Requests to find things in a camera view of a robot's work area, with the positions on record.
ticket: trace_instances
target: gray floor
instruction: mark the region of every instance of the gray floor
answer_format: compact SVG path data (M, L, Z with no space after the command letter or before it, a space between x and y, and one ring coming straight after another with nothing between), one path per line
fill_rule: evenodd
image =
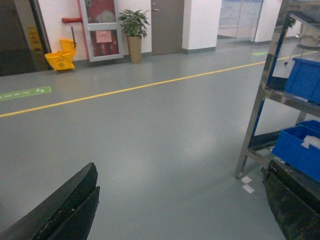
M289 56L294 41L281 50ZM284 240L261 167L249 194L234 177L269 45L172 54L75 72L0 77L0 92L51 93L0 101L0 231L89 162L101 186L89 240ZM290 64L277 66L280 75ZM156 82L11 116L4 114ZM258 133L294 124L298 112L267 101Z

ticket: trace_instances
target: metal shelf rack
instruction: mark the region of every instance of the metal shelf rack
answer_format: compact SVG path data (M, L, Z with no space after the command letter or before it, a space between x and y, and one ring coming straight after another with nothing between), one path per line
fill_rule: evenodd
M281 45L286 35L286 30L288 29L290 17L295 18L303 24L313 26L320 31L320 1L282 1L250 121L235 170L235 176L237 178L240 178L244 174L248 157L260 163L264 167L267 167L270 159L262 156L259 151L262 149L270 149L270 147L276 144L279 137L280 131L255 135L266 99L270 99L299 110L300 114L297 118L297 123L303 121L307 114L320 117L320 105L305 101L284 92L287 78L273 76Z

